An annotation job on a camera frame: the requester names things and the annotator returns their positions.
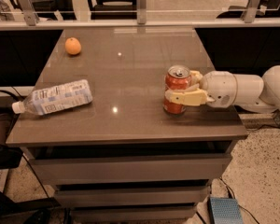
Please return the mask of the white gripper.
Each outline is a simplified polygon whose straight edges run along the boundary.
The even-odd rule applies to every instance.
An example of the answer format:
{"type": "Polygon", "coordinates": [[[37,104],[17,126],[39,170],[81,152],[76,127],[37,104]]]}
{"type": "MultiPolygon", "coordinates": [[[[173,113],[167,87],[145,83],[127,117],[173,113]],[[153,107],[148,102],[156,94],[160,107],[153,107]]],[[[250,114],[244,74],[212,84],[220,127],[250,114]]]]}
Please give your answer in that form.
{"type": "Polygon", "coordinates": [[[237,81],[229,72],[212,71],[202,75],[199,71],[190,71],[190,85],[200,84],[196,91],[165,92],[165,98],[174,104],[199,106],[206,103],[212,107],[227,108],[236,98],[237,81]]]}

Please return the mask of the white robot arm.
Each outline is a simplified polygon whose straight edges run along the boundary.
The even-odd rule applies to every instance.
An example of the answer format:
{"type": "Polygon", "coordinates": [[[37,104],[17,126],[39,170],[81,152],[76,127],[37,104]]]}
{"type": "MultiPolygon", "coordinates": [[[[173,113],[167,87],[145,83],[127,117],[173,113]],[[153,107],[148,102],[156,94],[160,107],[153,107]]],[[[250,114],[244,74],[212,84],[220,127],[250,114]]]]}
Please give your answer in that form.
{"type": "Polygon", "coordinates": [[[165,111],[179,115],[188,106],[200,105],[238,105],[255,113],[280,111],[280,65],[269,68],[261,77],[227,71],[203,75],[183,65],[170,67],[165,76],[165,111]]]}

